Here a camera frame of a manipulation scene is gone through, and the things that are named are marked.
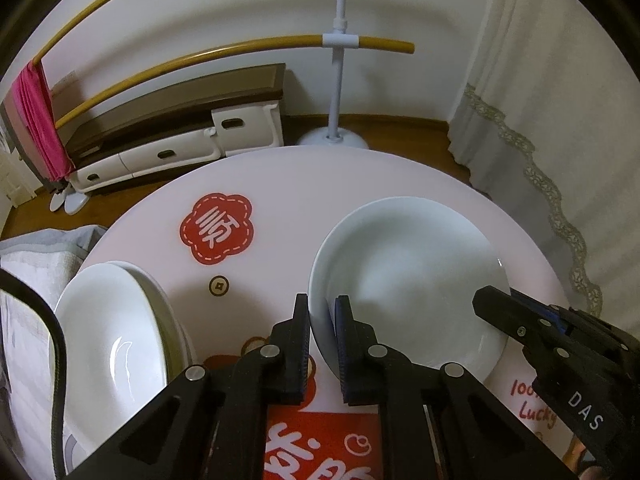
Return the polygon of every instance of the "metal screw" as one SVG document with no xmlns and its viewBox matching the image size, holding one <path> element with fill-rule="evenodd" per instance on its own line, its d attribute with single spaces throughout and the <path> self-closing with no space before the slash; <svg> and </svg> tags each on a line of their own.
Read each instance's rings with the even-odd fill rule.
<svg viewBox="0 0 640 480">
<path fill-rule="evenodd" d="M 384 357 L 386 355 L 386 346 L 371 345 L 369 347 L 369 355 L 371 357 Z"/>
<path fill-rule="evenodd" d="M 449 377 L 462 377 L 465 373 L 465 369 L 458 363 L 447 363 L 444 367 L 444 373 Z"/>
<path fill-rule="evenodd" d="M 276 345 L 265 345 L 260 348 L 260 355 L 262 357 L 276 357 L 280 353 L 280 348 Z"/>
<path fill-rule="evenodd" d="M 199 381 L 204 377 L 204 374 L 207 371 L 202 366 L 192 366 L 187 368 L 187 371 L 184 373 L 184 376 L 190 381 Z"/>
</svg>

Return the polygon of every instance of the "wall outlet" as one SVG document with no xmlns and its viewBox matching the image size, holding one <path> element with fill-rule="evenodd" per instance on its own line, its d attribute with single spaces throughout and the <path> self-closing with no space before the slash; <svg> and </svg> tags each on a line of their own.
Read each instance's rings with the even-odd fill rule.
<svg viewBox="0 0 640 480">
<path fill-rule="evenodd" d="M 67 88 L 69 88 L 73 83 L 76 83 L 77 81 L 78 81 L 78 76 L 76 76 L 76 72 L 75 71 L 69 72 L 60 81 L 58 81 L 55 85 L 53 85 L 51 87 L 51 90 L 49 90 L 49 92 L 52 97 L 55 97 L 56 95 L 65 91 Z"/>
</svg>

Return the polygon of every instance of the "white drawer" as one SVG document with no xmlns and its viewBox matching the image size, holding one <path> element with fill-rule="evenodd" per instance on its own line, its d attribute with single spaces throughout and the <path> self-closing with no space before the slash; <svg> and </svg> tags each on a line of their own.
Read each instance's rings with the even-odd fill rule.
<svg viewBox="0 0 640 480">
<path fill-rule="evenodd" d="M 132 177 L 120 156 L 111 155 L 75 171 L 69 175 L 69 181 L 76 191 L 87 192 Z"/>
<path fill-rule="evenodd" d="M 212 110 L 218 142 L 225 155 L 282 146 L 278 101 Z"/>
<path fill-rule="evenodd" d="M 215 134 L 215 128 L 193 130 L 131 148 L 120 158 L 133 176 L 216 160 L 222 154 Z"/>
</svg>

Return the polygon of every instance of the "round white table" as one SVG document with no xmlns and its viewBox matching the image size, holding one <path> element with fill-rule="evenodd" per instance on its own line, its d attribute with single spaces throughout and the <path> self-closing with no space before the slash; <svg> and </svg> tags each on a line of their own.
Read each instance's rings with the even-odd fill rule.
<svg viewBox="0 0 640 480">
<path fill-rule="evenodd" d="M 241 196 L 238 202 L 224 202 L 234 195 Z M 213 199 L 198 202 L 206 196 Z M 276 148 L 199 168 L 124 214 L 83 267 L 109 260 L 142 267 L 164 288 L 201 360 L 212 355 L 237 356 L 246 341 L 267 337 L 274 323 L 289 319 L 296 294 L 307 290 L 314 257 L 329 231 L 357 207 L 389 196 L 429 198 L 464 215 L 494 246 L 511 287 L 543 303 L 567 305 L 542 252 L 482 194 L 422 164 L 352 148 Z M 228 220 L 230 237 L 225 240 L 221 222 L 227 217 L 218 216 L 226 212 L 227 205 L 235 217 L 243 211 L 250 215 L 244 221 L 237 218 L 236 223 Z M 204 229 L 210 226 L 217 229 L 213 234 L 212 229 Z M 204 229 L 201 235 L 199 228 Z M 207 234 L 209 240 L 196 239 Z M 225 247 L 222 258 L 218 253 Z M 228 281 L 228 290 L 223 278 L 212 284 L 216 296 L 210 290 L 215 276 Z M 313 339 L 310 354 L 316 364 L 317 391 L 303 410 L 354 411 L 342 404 L 338 380 L 324 364 Z M 561 454 L 570 434 L 559 420 L 552 423 L 552 414 L 544 411 L 544 403 L 533 394 L 530 383 L 534 377 L 519 344 L 511 341 L 486 384 Z"/>
</svg>

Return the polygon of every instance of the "red flower logo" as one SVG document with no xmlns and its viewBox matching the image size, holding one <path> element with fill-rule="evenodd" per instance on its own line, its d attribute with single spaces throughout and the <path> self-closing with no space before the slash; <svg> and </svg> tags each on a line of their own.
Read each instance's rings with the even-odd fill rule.
<svg viewBox="0 0 640 480">
<path fill-rule="evenodd" d="M 211 193 L 193 206 L 180 225 L 180 238 L 204 265 L 244 251 L 254 239 L 251 202 L 242 195 Z"/>
</svg>

